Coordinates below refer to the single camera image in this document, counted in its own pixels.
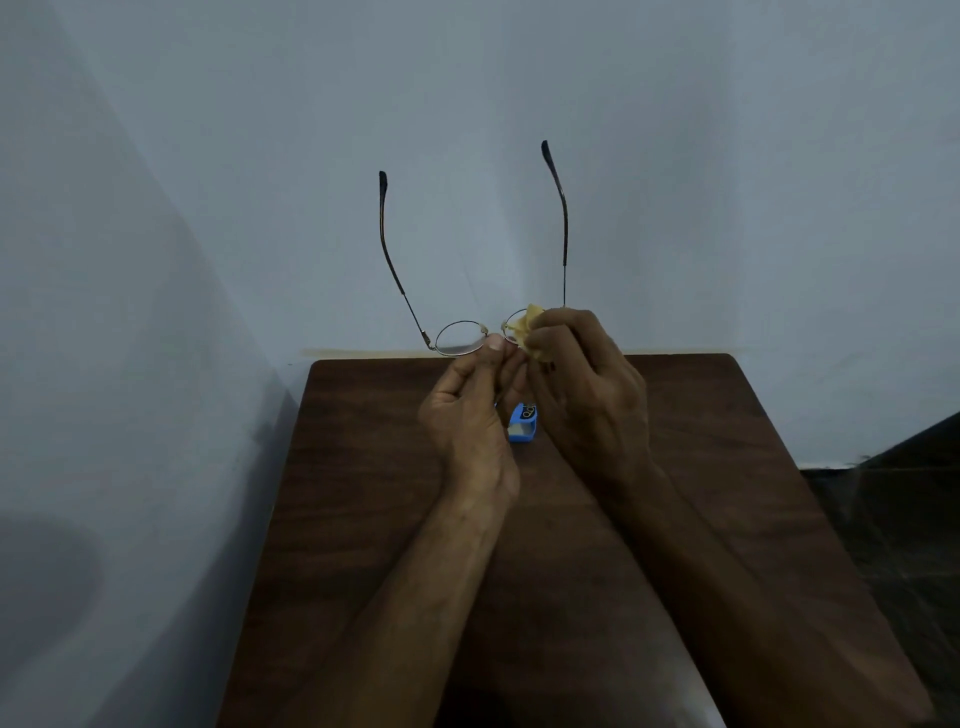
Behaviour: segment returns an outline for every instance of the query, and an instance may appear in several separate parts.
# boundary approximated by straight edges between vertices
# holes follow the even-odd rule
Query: eyeglass frame
[[[564,188],[560,184],[560,177],[557,175],[557,167],[553,163],[553,155],[550,154],[550,146],[547,144],[546,139],[540,145],[540,152],[543,154],[543,161],[546,162],[547,167],[550,169],[550,174],[553,176],[553,181],[557,185],[557,191],[560,193],[560,202],[564,207],[564,307],[566,307],[566,248],[568,241],[568,230],[569,223],[566,213],[566,195],[564,195]],[[469,353],[476,352],[480,347],[483,346],[484,339],[490,335],[490,330],[479,321],[473,321],[471,319],[461,319],[460,321],[454,321],[450,324],[447,324],[445,327],[441,328],[437,332],[436,341],[440,340],[440,337],[444,334],[448,328],[456,326],[457,324],[476,324],[480,327],[480,332],[483,334],[479,340],[479,343],[473,349],[470,349],[468,352],[459,352],[459,353],[446,353],[442,349],[438,348],[434,343],[430,341],[430,337],[427,335],[426,331],[423,330],[423,327],[420,325],[420,321],[417,318],[417,314],[414,313],[414,307],[410,305],[410,299],[407,298],[406,291],[403,290],[403,284],[400,283],[400,278],[396,274],[396,269],[394,268],[394,263],[390,260],[390,253],[387,251],[387,238],[384,235],[383,231],[383,209],[387,200],[387,173],[383,170],[380,170],[380,246],[383,248],[383,255],[387,258],[387,265],[390,266],[390,273],[394,277],[394,282],[396,287],[400,289],[400,295],[403,296],[403,300],[407,304],[407,308],[410,309],[410,315],[414,318],[414,323],[417,325],[417,330],[420,332],[420,336],[423,337],[423,343],[426,344],[426,348],[432,352],[438,353],[440,356],[448,356],[455,358],[457,356],[466,356]],[[525,308],[521,308],[518,311],[510,314],[503,323],[500,325],[500,330],[503,332],[505,337],[508,337],[507,334],[507,322],[513,319],[518,313],[525,311]]]

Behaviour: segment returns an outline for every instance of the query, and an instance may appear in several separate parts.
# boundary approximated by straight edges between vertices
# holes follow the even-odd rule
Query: hand
[[[440,455],[444,477],[484,488],[500,486],[516,497],[520,476],[504,423],[520,402],[526,368],[525,354],[499,334],[447,367],[419,413]]]
[[[600,501],[627,496],[654,472],[646,385],[591,311],[552,308],[531,324],[528,379],[540,422]]]

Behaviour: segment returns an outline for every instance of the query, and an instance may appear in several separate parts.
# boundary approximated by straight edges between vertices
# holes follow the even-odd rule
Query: dark floor
[[[925,435],[804,475],[930,692],[927,725],[960,728],[960,418]]]

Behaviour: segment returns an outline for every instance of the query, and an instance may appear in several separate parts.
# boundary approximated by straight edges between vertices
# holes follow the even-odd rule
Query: blue case
[[[537,406],[521,402],[510,416],[507,439],[512,443],[529,443],[537,434]]]

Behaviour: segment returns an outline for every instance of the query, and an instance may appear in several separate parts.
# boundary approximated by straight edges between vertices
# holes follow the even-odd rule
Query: forearm
[[[276,726],[432,725],[508,508],[509,497],[487,484],[448,484]]]
[[[902,726],[873,687],[723,545],[659,469],[608,513],[728,725]]]

